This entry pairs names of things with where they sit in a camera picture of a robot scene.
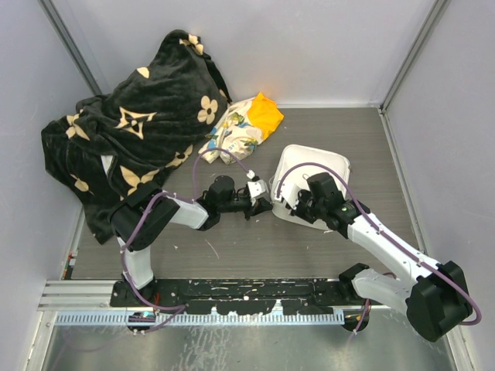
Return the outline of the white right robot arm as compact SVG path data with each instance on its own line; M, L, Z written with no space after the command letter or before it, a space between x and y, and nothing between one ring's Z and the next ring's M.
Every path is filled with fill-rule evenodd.
M407 317L424 339L435 342L458 325L474 325L480 310L469 295L462 268L441 264L392 233L355 196L345 199L336 178L320 172L302 189L284 181L279 194L292 214L308 223L322 221L332 231L372 253L390 277L365 264L340 275L340 297L355 305L366 298L387 305Z

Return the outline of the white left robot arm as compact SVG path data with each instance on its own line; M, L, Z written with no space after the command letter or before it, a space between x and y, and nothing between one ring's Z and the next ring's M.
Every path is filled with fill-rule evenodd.
M170 223L205 231L220 222L224 213L243 213L250 219L272 210L267 183L256 175L236 189L234 180L221 175L198 199L180 199L155 182L140 186L110 211L109 223L121 247L123 278L128 298L146 306L155 297L151 245Z

